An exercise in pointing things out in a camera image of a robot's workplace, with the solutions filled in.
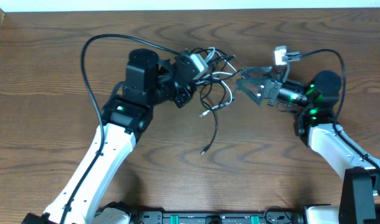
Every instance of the green led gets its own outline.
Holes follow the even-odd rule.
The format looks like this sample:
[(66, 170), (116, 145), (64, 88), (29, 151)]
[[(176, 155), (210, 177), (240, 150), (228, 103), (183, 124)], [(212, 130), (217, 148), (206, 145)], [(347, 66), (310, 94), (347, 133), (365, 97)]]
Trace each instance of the green led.
[(317, 111), (318, 111), (318, 110), (317, 110), (317, 108), (315, 108), (315, 109), (312, 109), (312, 110), (310, 110), (310, 111), (309, 111), (309, 114), (316, 114), (316, 113), (317, 113)]

